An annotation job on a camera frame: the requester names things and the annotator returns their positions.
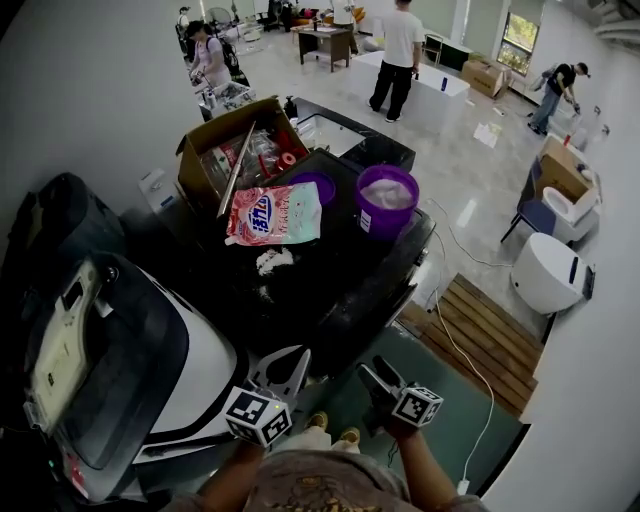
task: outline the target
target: detergent bag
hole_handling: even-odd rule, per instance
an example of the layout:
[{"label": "detergent bag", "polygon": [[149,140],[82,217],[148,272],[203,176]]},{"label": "detergent bag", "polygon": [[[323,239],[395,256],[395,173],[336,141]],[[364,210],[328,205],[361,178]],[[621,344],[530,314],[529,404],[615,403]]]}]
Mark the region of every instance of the detergent bag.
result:
[{"label": "detergent bag", "polygon": [[315,183],[238,190],[227,245],[301,244],[320,238],[322,206]]}]

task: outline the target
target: wooden pallet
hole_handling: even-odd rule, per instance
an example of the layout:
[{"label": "wooden pallet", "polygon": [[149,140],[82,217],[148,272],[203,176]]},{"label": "wooden pallet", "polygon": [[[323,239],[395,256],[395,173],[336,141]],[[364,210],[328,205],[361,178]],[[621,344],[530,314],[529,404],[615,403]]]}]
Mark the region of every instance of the wooden pallet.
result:
[{"label": "wooden pallet", "polygon": [[[543,345],[460,274],[438,304],[446,329],[487,379],[496,402],[519,418],[537,385],[533,372]],[[411,302],[398,320],[436,355],[489,394],[484,382],[451,344],[437,311],[428,313]]]}]

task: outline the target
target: gray shirt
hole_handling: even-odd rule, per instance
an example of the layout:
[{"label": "gray shirt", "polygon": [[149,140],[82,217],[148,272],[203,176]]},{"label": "gray shirt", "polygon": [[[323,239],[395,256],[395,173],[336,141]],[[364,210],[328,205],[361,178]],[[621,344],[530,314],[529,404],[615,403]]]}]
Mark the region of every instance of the gray shirt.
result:
[{"label": "gray shirt", "polygon": [[[263,462],[245,512],[419,512],[404,482],[366,455],[286,451]],[[488,512],[475,496],[443,512]],[[198,496],[179,496],[165,512],[203,512]]]}]

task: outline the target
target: cable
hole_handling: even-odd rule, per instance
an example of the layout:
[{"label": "cable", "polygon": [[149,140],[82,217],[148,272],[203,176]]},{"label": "cable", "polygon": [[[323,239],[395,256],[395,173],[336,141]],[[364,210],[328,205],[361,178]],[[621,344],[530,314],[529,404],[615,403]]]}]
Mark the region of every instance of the cable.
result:
[{"label": "cable", "polygon": [[487,381],[487,379],[485,379],[484,376],[474,366],[474,364],[471,362],[471,358],[469,358],[469,356],[467,354],[465,354],[463,352],[463,350],[460,347],[458,347],[458,345],[456,345],[456,342],[453,341],[453,337],[451,336],[451,333],[449,332],[447,324],[444,323],[444,318],[442,318],[442,313],[440,312],[440,304],[439,304],[439,300],[438,300],[438,290],[437,289],[436,289],[436,309],[438,311],[438,317],[440,318],[440,322],[442,323],[442,327],[444,327],[444,330],[446,331],[447,336],[449,336],[449,340],[451,340],[451,344],[453,345],[453,348],[455,348],[458,352],[460,352],[460,354],[462,354],[462,356],[467,360],[467,362],[469,363],[469,365],[471,366],[471,368],[473,369],[475,374],[478,377],[480,377],[482,382],[485,383],[485,385],[487,386],[487,389],[489,390],[489,394],[491,395],[491,407],[489,408],[489,416],[487,417],[487,422],[485,423],[484,428],[482,429],[482,432],[480,432],[480,435],[478,436],[478,439],[476,439],[476,444],[473,445],[473,449],[471,450],[471,453],[469,454],[469,457],[467,457],[467,460],[464,463],[464,471],[462,473],[462,481],[466,481],[467,480],[467,469],[469,467],[469,462],[471,461],[471,458],[473,457],[473,454],[476,452],[476,449],[478,448],[478,445],[480,444],[480,441],[482,441],[482,438],[484,437],[484,434],[486,433],[487,429],[489,428],[489,424],[491,423],[491,416],[493,416],[493,408],[495,407],[496,397],[493,394],[493,389],[491,389],[491,385],[489,384],[489,381]]},{"label": "cable", "polygon": [[438,203],[438,201],[436,201],[432,197],[428,198],[427,201],[431,201],[433,204],[435,204],[438,208],[440,208],[442,210],[442,212],[444,213],[445,217],[447,218],[447,226],[449,227],[449,231],[451,232],[451,236],[453,237],[453,241],[456,243],[456,245],[458,247],[460,247],[460,249],[462,249],[462,251],[467,256],[469,256],[469,258],[471,258],[476,263],[481,263],[482,265],[486,265],[488,267],[507,267],[507,268],[513,267],[513,264],[511,264],[511,263],[489,263],[487,261],[483,261],[483,260],[479,260],[478,258],[475,258],[469,251],[467,251],[464,247],[462,247],[460,242],[458,242],[458,239],[456,238],[456,234],[453,232],[453,228],[451,227],[451,222],[449,221],[449,214],[447,213],[447,210],[445,210],[442,206],[440,206],[440,203]]},{"label": "cable", "polygon": [[[442,208],[439,204],[438,204],[438,207],[442,211],[444,211],[445,215],[447,215],[447,212],[444,210],[444,208]],[[444,243],[442,242],[442,238],[440,237],[438,232],[434,230],[433,233],[436,235],[436,237],[440,241],[440,245],[442,247],[442,257],[443,257],[443,260],[444,260],[444,264],[443,264],[443,267],[444,267],[446,265],[446,261],[447,261],[447,252],[446,252],[446,250],[444,248]],[[478,448],[478,445],[480,444],[480,441],[482,441],[482,438],[484,437],[485,433],[487,432],[487,429],[489,428],[489,425],[491,424],[491,418],[493,416],[493,409],[495,408],[496,397],[493,394],[493,389],[491,389],[491,385],[489,384],[489,381],[487,379],[485,379],[484,376],[478,371],[478,369],[475,367],[475,365],[471,361],[471,358],[456,344],[455,341],[453,341],[453,336],[451,336],[451,333],[449,332],[449,328],[447,327],[447,324],[444,322],[444,318],[442,317],[442,312],[440,311],[440,298],[438,297],[438,289],[440,288],[441,285],[442,285],[442,270],[440,270],[440,278],[438,280],[438,286],[436,286],[436,289],[429,296],[429,299],[427,300],[427,303],[431,300],[431,297],[435,294],[435,296],[436,296],[436,311],[438,312],[438,318],[440,319],[440,323],[442,323],[442,327],[444,327],[444,330],[447,333],[447,336],[449,337],[449,341],[451,341],[451,345],[453,346],[453,348],[455,350],[457,350],[467,360],[467,362],[469,363],[469,366],[471,366],[471,368],[473,369],[474,373],[487,386],[487,389],[489,390],[489,394],[491,395],[491,407],[489,408],[489,415],[487,416],[487,422],[485,423],[484,428],[480,432],[480,435],[476,439],[476,442],[473,445],[473,449],[471,450],[471,453],[469,453],[469,456],[467,457],[467,460],[464,463],[464,470],[462,472],[462,479],[460,480],[460,482],[458,484],[458,492],[459,492],[459,494],[463,495],[463,494],[466,494],[466,490],[467,490],[467,488],[469,486],[469,482],[467,481],[467,470],[469,468],[469,462],[473,458],[473,455],[475,454],[475,452],[476,452],[476,450]],[[390,450],[389,451],[389,467],[391,466],[391,462],[393,462],[393,455],[391,455],[391,450]]]},{"label": "cable", "polygon": [[391,448],[389,449],[389,452],[387,453],[387,458],[389,459],[387,463],[388,468],[391,467],[391,464],[393,463],[393,458],[396,456],[396,454],[399,451],[400,451],[400,447],[398,446],[398,441],[394,441],[393,444],[391,445]]}]

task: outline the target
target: wooden desk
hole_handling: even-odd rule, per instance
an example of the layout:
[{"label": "wooden desk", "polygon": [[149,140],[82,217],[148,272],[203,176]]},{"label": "wooden desk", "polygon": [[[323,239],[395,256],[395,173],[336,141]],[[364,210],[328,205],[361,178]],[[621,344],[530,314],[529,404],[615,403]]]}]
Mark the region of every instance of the wooden desk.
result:
[{"label": "wooden desk", "polygon": [[332,73],[333,64],[339,60],[346,60],[347,67],[349,67],[351,48],[349,46],[350,32],[348,30],[342,28],[331,29],[330,32],[313,29],[301,30],[298,33],[298,39],[300,42],[301,65],[304,65],[304,56],[307,53],[313,53],[316,56],[316,60],[320,58],[319,54],[325,54],[330,57]]}]

